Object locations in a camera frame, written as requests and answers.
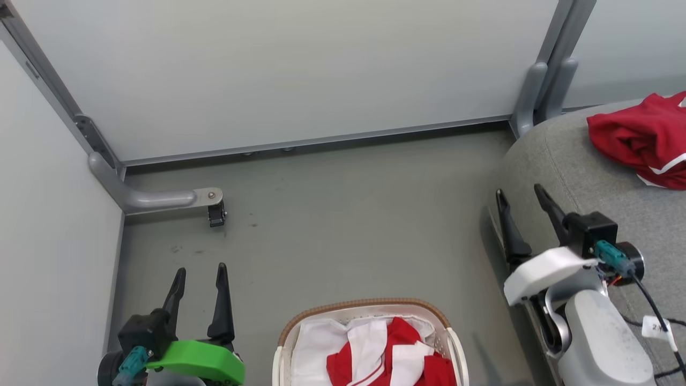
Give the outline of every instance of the white wall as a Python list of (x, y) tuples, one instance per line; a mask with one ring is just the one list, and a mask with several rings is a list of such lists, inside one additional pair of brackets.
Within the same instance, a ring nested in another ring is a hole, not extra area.
[(12, 0), (130, 161), (509, 115), (555, 0)]
[(574, 49), (564, 107), (686, 89), (686, 1), (599, 0)]
[(94, 385), (121, 210), (2, 42), (0, 117), (0, 385)]

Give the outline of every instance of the cable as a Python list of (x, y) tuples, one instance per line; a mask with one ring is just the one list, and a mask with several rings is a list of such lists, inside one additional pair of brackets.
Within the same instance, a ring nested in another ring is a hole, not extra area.
[(622, 275), (617, 275), (617, 277), (615, 277), (615, 279), (610, 284), (608, 284), (608, 287), (614, 286), (621, 279), (622, 279)]
[(643, 327), (643, 324), (642, 324), (642, 323), (639, 323), (639, 322), (637, 322), (637, 321), (635, 321), (635, 320), (631, 320), (631, 319), (625, 317), (624, 314), (622, 314), (622, 313), (619, 313), (619, 314), (622, 316), (622, 319), (624, 319), (624, 321), (625, 321), (627, 324), (630, 324), (630, 325), (636, 326), (636, 327)]
[[(653, 301), (652, 297), (648, 293), (648, 290), (643, 286), (643, 283), (641, 283), (641, 280), (636, 276), (636, 273), (634, 270), (629, 270), (629, 276), (634, 280), (636, 285), (639, 287), (643, 295), (646, 297), (646, 300), (650, 304), (650, 307), (652, 308), (652, 311), (655, 313), (655, 316), (657, 317), (657, 320), (660, 321), (660, 327), (662, 327), (662, 331), (667, 332), (667, 324), (665, 323), (665, 320), (662, 319), (662, 315), (660, 314), (660, 311), (657, 309), (657, 305)], [(679, 364), (679, 369), (681, 370), (681, 373), (684, 376), (684, 379), (686, 380), (686, 365), (684, 365), (684, 360), (681, 358), (681, 354), (679, 354), (678, 350), (674, 351), (674, 357), (676, 358), (676, 362)]]
[(672, 318), (668, 317), (667, 321), (670, 322), (671, 324), (679, 324), (682, 327), (686, 327), (686, 321), (683, 321), (683, 320), (672, 319)]
[(669, 371), (666, 371), (666, 372), (659, 372), (659, 373), (655, 374), (655, 375), (653, 376), (653, 378), (655, 378), (655, 379), (665, 378), (666, 376), (674, 375), (674, 374), (676, 374), (676, 373), (678, 373), (678, 372), (680, 372), (680, 371), (681, 371), (680, 368), (675, 367), (675, 368), (673, 368), (673, 369), (671, 369), (671, 370), (669, 370)]

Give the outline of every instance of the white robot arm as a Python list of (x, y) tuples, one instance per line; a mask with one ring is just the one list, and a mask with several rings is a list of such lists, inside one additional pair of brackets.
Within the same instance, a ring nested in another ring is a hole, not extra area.
[(531, 257), (498, 190), (508, 304), (531, 305), (566, 386), (656, 385), (650, 358), (607, 296), (607, 280), (640, 284), (643, 257), (631, 244), (617, 243), (617, 224), (601, 213), (565, 215), (543, 187), (534, 191), (560, 247)]

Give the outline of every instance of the gray sofa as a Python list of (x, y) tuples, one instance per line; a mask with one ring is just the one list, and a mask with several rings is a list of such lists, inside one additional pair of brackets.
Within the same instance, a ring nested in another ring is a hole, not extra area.
[[(509, 150), (493, 192), (502, 188), (506, 193), (512, 216), (534, 254), (558, 246), (550, 221), (534, 194), (535, 183), (542, 184), (566, 212), (586, 214), (597, 210), (613, 219), (619, 224), (617, 240), (630, 241), (642, 252), (646, 260), (643, 283), (663, 316), (684, 320), (686, 192), (646, 186), (633, 170), (604, 158), (588, 136), (586, 117), (639, 102), (597, 106), (537, 125)], [(496, 214), (495, 194), (489, 206)], [(611, 287), (610, 298), (631, 319), (641, 321), (644, 315), (652, 315), (635, 285)], [(668, 344), (646, 342), (638, 328), (632, 329), (652, 359), (656, 373), (677, 366)], [(675, 326), (674, 331), (681, 352), (686, 351), (686, 328)], [(675, 374), (658, 384), (683, 382), (681, 374)]]

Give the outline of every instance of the gray floor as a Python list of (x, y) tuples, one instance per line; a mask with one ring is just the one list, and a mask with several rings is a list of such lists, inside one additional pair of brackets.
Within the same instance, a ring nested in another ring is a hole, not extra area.
[(217, 264), (225, 262), (247, 385), (271, 383), (276, 341), (293, 316), (368, 297), (439, 307), (462, 340), (472, 385), (549, 385), (530, 329), (501, 295), (502, 257), (484, 213), (510, 136), (495, 130), (257, 155), (130, 176), (144, 190), (222, 188), (229, 219), (210, 229), (201, 209), (129, 218), (112, 331), (161, 306), (184, 266), (177, 333), (204, 338)]

